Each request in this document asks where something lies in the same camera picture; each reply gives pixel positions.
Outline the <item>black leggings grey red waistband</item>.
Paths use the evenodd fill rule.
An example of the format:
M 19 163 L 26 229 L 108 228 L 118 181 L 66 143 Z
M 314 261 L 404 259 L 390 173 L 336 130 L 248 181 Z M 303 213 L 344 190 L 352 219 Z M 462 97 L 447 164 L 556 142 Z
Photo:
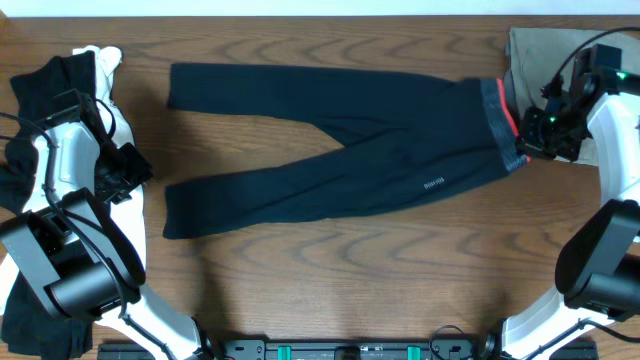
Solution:
M 292 152 L 283 164 L 169 185 L 163 234 L 374 216 L 436 203 L 526 165 L 496 78 L 319 67 L 176 63 L 167 105 Z

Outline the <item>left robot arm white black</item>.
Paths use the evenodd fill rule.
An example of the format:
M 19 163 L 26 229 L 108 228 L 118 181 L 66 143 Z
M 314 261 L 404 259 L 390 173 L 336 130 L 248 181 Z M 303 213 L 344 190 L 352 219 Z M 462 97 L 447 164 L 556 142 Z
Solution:
M 1 225 L 1 241 L 45 312 L 112 328 L 155 359 L 222 359 L 223 350 L 197 322 L 177 312 L 148 285 L 141 234 L 126 235 L 127 202 L 152 176 L 135 145 L 114 141 L 103 102 L 69 90 L 49 113 L 23 120 L 38 163 L 22 214 Z

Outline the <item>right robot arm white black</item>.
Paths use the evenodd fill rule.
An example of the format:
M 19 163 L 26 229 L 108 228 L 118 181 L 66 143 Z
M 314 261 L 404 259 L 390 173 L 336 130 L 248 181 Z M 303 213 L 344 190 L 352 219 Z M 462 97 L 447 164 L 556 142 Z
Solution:
M 561 249 L 552 287 L 523 312 L 501 320 L 477 344 L 478 359 L 550 359 L 598 329 L 639 313 L 639 77 L 623 70 L 622 51 L 583 44 L 567 58 L 571 80 L 554 74 L 547 103 L 520 123 L 518 149 L 542 159 L 578 158 L 585 140 L 598 157 L 600 207 Z

